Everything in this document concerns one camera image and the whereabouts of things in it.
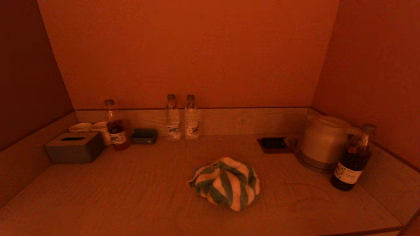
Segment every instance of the cup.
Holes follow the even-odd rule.
[[[68,131],[72,133],[77,132],[90,132],[90,127],[92,126],[92,123],[84,122],[84,123],[78,123],[74,126],[71,126]]]
[[[91,132],[100,132],[102,136],[102,140],[104,141],[105,145],[111,145],[111,136],[108,133],[108,127],[106,126],[106,121],[101,121],[95,123],[90,128]]]

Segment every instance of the rolled towel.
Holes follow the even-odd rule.
[[[198,168],[188,184],[209,202],[227,203],[234,211],[242,210],[260,194],[260,181],[251,165],[230,157]]]

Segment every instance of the bottle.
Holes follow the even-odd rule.
[[[106,112],[106,126],[111,137],[111,142],[116,151],[122,151],[129,147],[130,141],[127,138],[126,130],[123,121],[118,118],[118,110],[115,108],[114,100],[105,100]]]
[[[168,128],[168,135],[174,140],[181,138],[179,130],[179,110],[175,95],[168,94],[168,104],[166,105],[166,125]]]
[[[185,106],[185,138],[196,139],[198,137],[198,111],[195,105],[194,95],[188,95]]]
[[[361,132],[350,139],[347,150],[340,158],[331,177],[331,184],[334,187],[342,191],[353,189],[372,155],[369,150],[369,136],[375,130],[375,125],[365,123]]]

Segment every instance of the electric kettle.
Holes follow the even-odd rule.
[[[349,134],[359,132],[348,122],[331,116],[309,118],[297,158],[305,167],[321,173],[332,173],[346,149]]]

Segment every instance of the gray tissue box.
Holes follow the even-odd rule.
[[[105,149],[101,134],[63,133],[45,145],[53,163],[86,163],[96,159]]]

